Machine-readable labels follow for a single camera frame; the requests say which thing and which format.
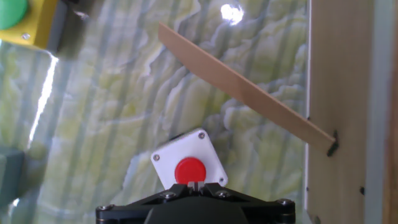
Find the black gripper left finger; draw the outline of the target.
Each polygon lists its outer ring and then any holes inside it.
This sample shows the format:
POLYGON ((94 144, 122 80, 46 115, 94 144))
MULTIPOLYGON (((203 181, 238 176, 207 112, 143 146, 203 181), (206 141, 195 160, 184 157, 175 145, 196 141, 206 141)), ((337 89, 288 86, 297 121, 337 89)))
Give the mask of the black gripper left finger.
POLYGON ((96 224, 178 224, 196 222, 196 183, 171 188, 129 205, 99 206, 96 224))

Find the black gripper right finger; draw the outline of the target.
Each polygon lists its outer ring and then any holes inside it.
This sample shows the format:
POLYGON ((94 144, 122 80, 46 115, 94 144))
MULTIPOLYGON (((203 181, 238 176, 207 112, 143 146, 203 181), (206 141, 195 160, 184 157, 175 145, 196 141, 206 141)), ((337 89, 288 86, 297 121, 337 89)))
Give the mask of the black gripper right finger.
POLYGON ((222 187, 218 183, 196 182, 195 192, 200 196, 210 197, 237 205, 249 223, 295 223, 295 202, 280 198, 275 201, 261 199, 222 187))

